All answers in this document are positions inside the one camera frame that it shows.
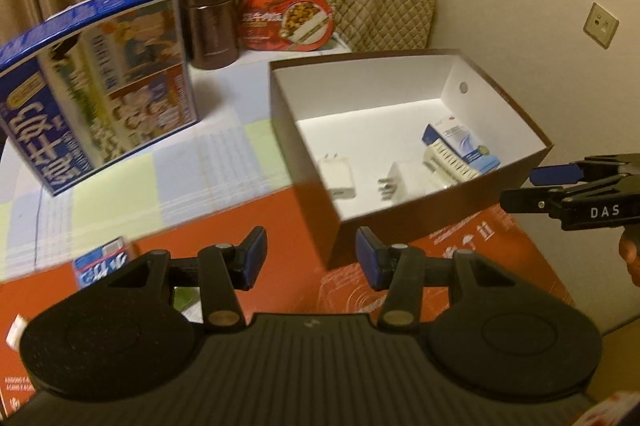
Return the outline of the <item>person right hand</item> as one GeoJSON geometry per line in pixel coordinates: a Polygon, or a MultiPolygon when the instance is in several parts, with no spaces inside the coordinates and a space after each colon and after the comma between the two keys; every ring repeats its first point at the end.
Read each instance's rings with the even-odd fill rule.
{"type": "Polygon", "coordinates": [[[620,242],[618,243],[618,253],[625,261],[626,269],[632,283],[636,287],[640,287],[640,261],[639,250],[634,241],[631,240],[631,236],[627,231],[624,231],[620,236],[620,242]]]}

